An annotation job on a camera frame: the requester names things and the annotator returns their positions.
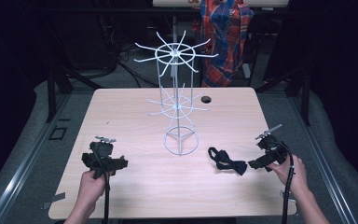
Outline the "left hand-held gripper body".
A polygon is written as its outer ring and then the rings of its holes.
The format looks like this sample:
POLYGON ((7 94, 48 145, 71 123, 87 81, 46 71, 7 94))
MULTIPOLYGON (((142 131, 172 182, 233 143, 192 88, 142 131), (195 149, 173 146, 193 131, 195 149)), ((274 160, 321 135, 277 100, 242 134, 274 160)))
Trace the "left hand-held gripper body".
POLYGON ((110 155, 114 147, 113 142, 116 142, 116 139, 101 136, 96 136, 96 139, 98 139, 98 142, 91 142, 89 144, 91 153, 87 155, 87 166, 94 172, 94 179, 106 173, 114 175, 117 163, 110 155))

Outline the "grey tape strip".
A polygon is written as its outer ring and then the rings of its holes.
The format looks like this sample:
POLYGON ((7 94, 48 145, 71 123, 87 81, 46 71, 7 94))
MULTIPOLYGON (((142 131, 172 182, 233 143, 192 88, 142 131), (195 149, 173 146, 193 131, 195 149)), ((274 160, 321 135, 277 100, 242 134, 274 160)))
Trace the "grey tape strip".
POLYGON ((54 196, 52 196, 47 202, 43 202, 42 203, 42 206, 41 206, 41 209, 42 210, 47 210, 51 207, 51 205, 57 201, 60 201, 60 200, 63 200, 65 198, 65 193, 62 192, 62 193, 59 193, 59 194, 56 194, 54 196))

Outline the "metal floor rail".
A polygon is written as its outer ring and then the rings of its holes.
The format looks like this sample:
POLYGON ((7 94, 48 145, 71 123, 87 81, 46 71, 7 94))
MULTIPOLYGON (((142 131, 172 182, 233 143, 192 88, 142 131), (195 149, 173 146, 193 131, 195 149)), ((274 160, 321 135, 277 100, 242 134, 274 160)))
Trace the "metal floor rail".
POLYGON ((296 115, 296 119, 299 122, 302 130, 305 132, 307 139, 310 142, 310 151, 313 157, 313 160, 318 167, 319 174, 321 175, 322 179, 324 180, 324 184, 328 190, 330 198, 332 199, 337 213, 342 221, 343 224, 358 224, 356 218, 353 215, 352 210, 349 207, 347 200, 341 190, 340 185, 338 184, 332 170, 322 152, 322 148, 320 147, 319 142, 314 135, 314 132, 310 126, 306 124, 301 116, 300 111, 300 103, 296 98, 289 97, 288 98, 289 104, 291 105, 294 113, 296 115))
POLYGON ((42 210, 57 188, 75 141, 78 117, 73 107, 85 102, 74 95, 59 98, 58 112, 45 122, 46 102, 38 100, 20 139, 0 172, 0 224, 55 224, 42 210), (55 126, 67 127, 62 140, 49 140, 55 126))

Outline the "white table corner bracket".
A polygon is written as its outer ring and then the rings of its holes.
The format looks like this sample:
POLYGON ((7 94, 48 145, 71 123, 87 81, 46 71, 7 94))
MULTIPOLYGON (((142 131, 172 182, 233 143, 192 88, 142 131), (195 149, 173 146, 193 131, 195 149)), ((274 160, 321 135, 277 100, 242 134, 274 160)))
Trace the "white table corner bracket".
POLYGON ((292 193, 288 194, 287 215, 293 216, 297 213, 296 199, 292 193))

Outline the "white wire display rack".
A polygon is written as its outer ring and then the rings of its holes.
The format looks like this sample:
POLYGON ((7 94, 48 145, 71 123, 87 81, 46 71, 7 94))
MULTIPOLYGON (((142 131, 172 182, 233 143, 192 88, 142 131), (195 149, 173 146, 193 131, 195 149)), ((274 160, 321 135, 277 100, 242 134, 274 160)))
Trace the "white wire display rack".
POLYGON ((194 75, 199 72, 195 68, 197 58, 213 58, 216 55, 205 55, 196 52, 198 47, 204 46, 210 40, 195 46, 184 43, 186 32, 179 42, 165 41, 157 34, 161 41, 159 47, 147 47, 136 43, 140 49, 151 50, 154 55, 135 61, 145 63, 155 61, 157 65, 159 99, 151 100, 151 104, 159 105, 159 112, 151 116, 161 115, 170 120, 163 137, 163 146, 174 155, 184 156, 194 152, 200 143, 196 125, 191 120, 195 111, 207 111, 207 108, 196 106, 202 93, 195 93, 194 75))

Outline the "black bow tie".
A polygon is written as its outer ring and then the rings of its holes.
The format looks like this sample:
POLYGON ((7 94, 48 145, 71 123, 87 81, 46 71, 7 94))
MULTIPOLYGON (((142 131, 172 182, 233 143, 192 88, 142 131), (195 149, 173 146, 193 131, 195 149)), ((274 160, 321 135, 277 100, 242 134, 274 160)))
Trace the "black bow tie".
POLYGON ((208 154, 219 170, 234 170, 239 175, 243 175, 247 170, 248 165, 245 161, 233 161, 225 150, 209 147, 208 154))

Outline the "black metal stand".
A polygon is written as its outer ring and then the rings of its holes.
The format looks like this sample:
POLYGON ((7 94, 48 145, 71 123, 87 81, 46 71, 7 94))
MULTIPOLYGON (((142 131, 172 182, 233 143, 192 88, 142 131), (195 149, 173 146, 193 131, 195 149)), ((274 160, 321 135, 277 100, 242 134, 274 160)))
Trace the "black metal stand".
POLYGON ((310 109, 310 73, 306 68, 298 67, 292 71, 272 79, 255 89, 256 92, 264 92, 279 83, 289 80, 289 84, 285 89, 287 97, 295 97, 299 91, 301 92, 300 117, 307 126, 310 126, 309 109, 310 109))
POLYGON ((81 76, 78 72, 64 66, 53 66, 48 72, 48 118, 47 123, 51 122, 57 113, 56 88, 63 94, 70 94, 74 87, 69 78, 72 77, 94 90, 101 89, 102 86, 81 76))

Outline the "red blue plaid cloth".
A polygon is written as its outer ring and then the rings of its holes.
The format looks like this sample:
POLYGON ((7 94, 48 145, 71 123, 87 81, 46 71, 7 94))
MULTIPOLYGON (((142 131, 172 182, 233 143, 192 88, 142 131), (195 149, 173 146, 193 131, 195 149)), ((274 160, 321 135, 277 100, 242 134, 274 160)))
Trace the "red blue plaid cloth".
POLYGON ((201 0, 200 42, 204 59, 202 87, 227 87, 243 65, 248 25, 254 12, 245 0, 201 0))

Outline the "black square floor tape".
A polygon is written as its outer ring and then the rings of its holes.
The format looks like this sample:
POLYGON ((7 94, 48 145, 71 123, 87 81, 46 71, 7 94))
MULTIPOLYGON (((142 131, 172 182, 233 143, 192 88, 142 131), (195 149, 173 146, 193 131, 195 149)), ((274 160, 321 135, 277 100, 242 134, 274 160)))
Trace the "black square floor tape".
POLYGON ((55 126, 50 132, 48 139, 49 140, 62 140, 67 132, 67 127, 55 126))

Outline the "person's left hand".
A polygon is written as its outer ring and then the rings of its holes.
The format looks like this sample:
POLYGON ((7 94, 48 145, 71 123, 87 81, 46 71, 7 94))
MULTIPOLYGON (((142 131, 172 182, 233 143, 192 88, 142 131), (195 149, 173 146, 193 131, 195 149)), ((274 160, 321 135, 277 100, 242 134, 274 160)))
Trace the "person's left hand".
POLYGON ((87 171, 81 176, 77 199, 82 203, 96 203, 103 195, 106 179, 103 176, 94 179, 94 172, 87 171))

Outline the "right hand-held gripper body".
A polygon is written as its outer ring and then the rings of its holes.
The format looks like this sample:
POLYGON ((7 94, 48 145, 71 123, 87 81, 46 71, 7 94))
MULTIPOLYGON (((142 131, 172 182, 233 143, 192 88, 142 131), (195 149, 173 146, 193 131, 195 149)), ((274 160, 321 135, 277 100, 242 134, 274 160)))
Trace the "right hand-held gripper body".
POLYGON ((265 155, 270 155, 274 158, 279 164, 282 164, 286 160, 288 155, 288 149, 286 144, 280 140, 276 135, 273 135, 272 132, 279 129, 281 124, 270 128, 260 135, 257 136, 256 140, 259 140, 257 146, 265 150, 265 155))

